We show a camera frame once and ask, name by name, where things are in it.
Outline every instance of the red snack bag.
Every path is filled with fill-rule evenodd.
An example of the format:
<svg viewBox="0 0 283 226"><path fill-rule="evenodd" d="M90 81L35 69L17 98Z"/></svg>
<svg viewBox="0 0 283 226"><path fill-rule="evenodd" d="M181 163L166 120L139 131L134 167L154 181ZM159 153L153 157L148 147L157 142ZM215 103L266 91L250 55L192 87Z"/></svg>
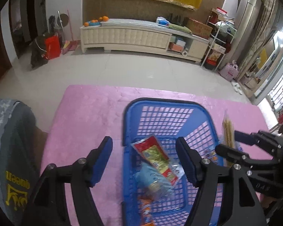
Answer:
<svg viewBox="0 0 283 226"><path fill-rule="evenodd" d="M172 186L176 185L177 181L183 176L183 168L168 157L154 135L132 143L132 147L161 173Z"/></svg>

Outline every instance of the blue gripper pad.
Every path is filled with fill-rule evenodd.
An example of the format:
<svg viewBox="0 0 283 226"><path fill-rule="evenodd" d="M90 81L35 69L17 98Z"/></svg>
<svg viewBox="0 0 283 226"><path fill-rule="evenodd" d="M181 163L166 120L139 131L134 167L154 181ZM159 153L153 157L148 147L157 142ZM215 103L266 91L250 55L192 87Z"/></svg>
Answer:
<svg viewBox="0 0 283 226"><path fill-rule="evenodd" d="M235 140L240 142L240 143L244 143L244 144L247 144L247 145L250 145L250 146L257 143L254 136L252 136L250 134L239 132L239 131L235 130L234 135L235 135Z"/></svg>
<svg viewBox="0 0 283 226"><path fill-rule="evenodd" d="M183 137L179 137L176 140L175 149L187 180L192 183L195 188L199 187L199 183L203 180L204 176L200 164L201 156L196 150L189 147Z"/></svg>
<svg viewBox="0 0 283 226"><path fill-rule="evenodd" d="M88 164L92 170L91 186L95 186L103 175L113 148L112 138L106 136L97 149L91 150L87 156Z"/></svg>

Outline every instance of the cabinet drawer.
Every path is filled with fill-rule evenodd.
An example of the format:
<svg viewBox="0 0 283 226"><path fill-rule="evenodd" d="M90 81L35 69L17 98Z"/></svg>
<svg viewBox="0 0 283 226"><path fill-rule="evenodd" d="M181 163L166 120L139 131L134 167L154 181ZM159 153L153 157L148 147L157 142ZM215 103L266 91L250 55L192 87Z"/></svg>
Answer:
<svg viewBox="0 0 283 226"><path fill-rule="evenodd" d="M166 48L169 35L143 30L94 28L82 30L84 44L131 44Z"/></svg>
<svg viewBox="0 0 283 226"><path fill-rule="evenodd" d="M208 47L208 44L197 41L197 40L193 40L190 50L188 52L188 55L195 57L195 58L202 59L207 47Z"/></svg>

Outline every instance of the brown wall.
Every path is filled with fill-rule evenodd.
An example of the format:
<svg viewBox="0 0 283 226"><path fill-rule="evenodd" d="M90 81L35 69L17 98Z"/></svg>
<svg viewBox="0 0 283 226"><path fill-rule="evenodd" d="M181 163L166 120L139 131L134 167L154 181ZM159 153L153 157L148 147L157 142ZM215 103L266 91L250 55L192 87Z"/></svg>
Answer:
<svg viewBox="0 0 283 226"><path fill-rule="evenodd" d="M170 13L206 22L212 8L222 7L224 0L202 0L197 11L154 0L83 0L83 21L101 16L120 19L155 21L157 16Z"/></svg>

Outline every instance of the white cabinet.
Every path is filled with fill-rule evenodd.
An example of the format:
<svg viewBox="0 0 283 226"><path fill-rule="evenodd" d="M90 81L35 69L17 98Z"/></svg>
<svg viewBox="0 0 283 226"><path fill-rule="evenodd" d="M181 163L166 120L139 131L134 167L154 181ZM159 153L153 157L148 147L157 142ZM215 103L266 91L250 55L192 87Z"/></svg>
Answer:
<svg viewBox="0 0 283 226"><path fill-rule="evenodd" d="M80 30L83 53L89 47L103 47L104 50L156 53L200 62L208 46L206 39L149 21L110 19L100 27L81 27ZM187 56L168 50L172 35L189 41Z"/></svg>

